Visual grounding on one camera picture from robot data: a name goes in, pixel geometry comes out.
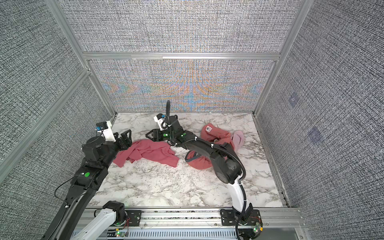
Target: woven fabric wall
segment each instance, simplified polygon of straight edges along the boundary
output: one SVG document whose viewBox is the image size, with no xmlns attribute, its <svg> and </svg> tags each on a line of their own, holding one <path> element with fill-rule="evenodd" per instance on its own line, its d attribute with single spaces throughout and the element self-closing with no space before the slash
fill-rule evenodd
<svg viewBox="0 0 384 240">
<path fill-rule="evenodd" d="M 0 184 L 2 240 L 40 239 L 62 202 L 54 190 L 73 176 L 84 157 L 81 145 L 96 135 L 95 123 L 109 120 L 107 109 L 86 79 L 54 120 Z M 64 197 L 69 184 L 58 190 Z"/>
<path fill-rule="evenodd" d="M 117 112 L 252 111 L 273 61 L 92 60 Z"/>
<path fill-rule="evenodd" d="M 280 52 L 301 0 L 60 0 L 85 51 Z"/>
<path fill-rule="evenodd" d="M 315 0 L 258 115 L 312 239 L 384 239 L 384 5 Z"/>
<path fill-rule="evenodd" d="M 1 162 L 83 68 L 43 0 L 0 9 Z"/>
</svg>

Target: marble table surface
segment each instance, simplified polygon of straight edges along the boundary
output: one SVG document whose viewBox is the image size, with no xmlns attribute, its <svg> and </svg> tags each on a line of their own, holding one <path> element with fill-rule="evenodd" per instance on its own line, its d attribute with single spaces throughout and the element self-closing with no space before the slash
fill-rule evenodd
<svg viewBox="0 0 384 240">
<path fill-rule="evenodd" d="M 158 128 L 153 117 L 157 113 L 121 113 L 113 125 L 113 132 L 132 130 L 132 140 L 145 138 L 145 134 Z M 271 170 L 265 158 L 251 114 L 247 113 L 177 113 L 185 130 L 200 136 L 204 125 L 233 133 L 242 130 L 244 146 L 237 154 L 243 162 L 247 176 L 243 186 L 247 199 L 254 207 L 282 207 Z M 212 168 L 197 170 L 184 161 L 188 152 L 171 147 L 180 158 L 176 168 L 158 162 L 140 159 L 127 161 L 122 168 L 114 163 L 109 168 L 99 191 L 89 205 L 103 206 L 109 200 L 128 206 L 145 207 L 231 207 L 230 194 Z"/>
</svg>

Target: red clothing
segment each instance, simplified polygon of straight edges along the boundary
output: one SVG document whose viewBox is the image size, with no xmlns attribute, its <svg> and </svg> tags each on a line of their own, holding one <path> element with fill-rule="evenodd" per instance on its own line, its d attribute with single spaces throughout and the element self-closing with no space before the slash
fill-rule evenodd
<svg viewBox="0 0 384 240">
<path fill-rule="evenodd" d="M 166 142 L 153 142 L 150 139 L 134 142 L 127 150 L 118 152 L 113 162 L 122 167 L 127 160 L 133 163 L 142 157 L 171 167 L 176 167 L 179 162 L 179 158 L 175 156 L 175 152 L 170 149 L 169 144 Z"/>
<path fill-rule="evenodd" d="M 201 130 L 201 138 L 209 142 L 214 142 L 216 139 L 217 141 L 214 142 L 216 144 L 229 143 L 231 144 L 232 148 L 235 147 L 232 142 L 230 132 L 222 130 L 218 127 L 214 127 L 210 123 L 205 125 Z M 208 157 L 199 157 L 195 151 L 189 151 L 185 157 L 185 161 L 189 164 L 189 166 L 199 170 L 207 169 L 212 166 L 211 160 Z"/>
</svg>

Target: purple spot on wall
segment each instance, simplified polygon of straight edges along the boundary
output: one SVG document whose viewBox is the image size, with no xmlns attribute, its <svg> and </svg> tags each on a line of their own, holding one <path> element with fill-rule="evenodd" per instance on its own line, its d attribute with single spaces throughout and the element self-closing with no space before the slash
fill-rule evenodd
<svg viewBox="0 0 384 240">
<path fill-rule="evenodd" d="M 317 144 L 323 138 L 319 129 L 315 126 L 308 132 L 308 137 L 310 138 L 313 144 Z"/>
<path fill-rule="evenodd" d="M 289 97 L 288 102 L 294 108 L 296 104 L 299 102 L 299 96 L 297 95 L 297 93 L 293 92 L 292 95 Z"/>
</svg>

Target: pink fabric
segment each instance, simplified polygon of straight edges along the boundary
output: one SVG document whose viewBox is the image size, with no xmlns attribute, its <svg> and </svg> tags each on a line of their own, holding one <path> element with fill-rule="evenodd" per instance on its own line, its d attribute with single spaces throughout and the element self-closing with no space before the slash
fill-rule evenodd
<svg viewBox="0 0 384 240">
<path fill-rule="evenodd" d="M 207 124 L 203 127 L 201 130 L 201 138 L 209 141 L 214 142 L 214 140 L 218 140 L 215 142 L 216 144 L 224 144 L 229 143 L 231 144 L 232 148 L 234 149 L 234 144 L 231 139 L 231 133 L 225 130 L 222 130 L 221 128 L 215 127 L 212 124 Z M 194 151 L 190 152 L 187 156 L 187 159 L 190 159 L 194 154 Z M 199 157 L 195 160 L 192 160 L 190 162 L 187 162 L 187 164 L 193 168 L 196 168 L 198 170 L 207 169 L 212 166 L 211 160 L 208 157 Z"/>
<path fill-rule="evenodd" d="M 134 142 L 127 150 L 118 152 L 113 161 L 117 166 L 122 167 L 125 161 L 139 160 L 145 158 L 161 164 L 167 164 L 176 167 L 179 158 L 175 156 L 175 152 L 170 149 L 166 142 L 153 142 L 150 139 L 142 139 Z"/>
<path fill-rule="evenodd" d="M 237 130 L 233 133 L 231 139 L 235 147 L 234 150 L 237 152 L 237 150 L 239 150 L 239 148 L 244 145 L 244 133 L 240 130 Z"/>
</svg>

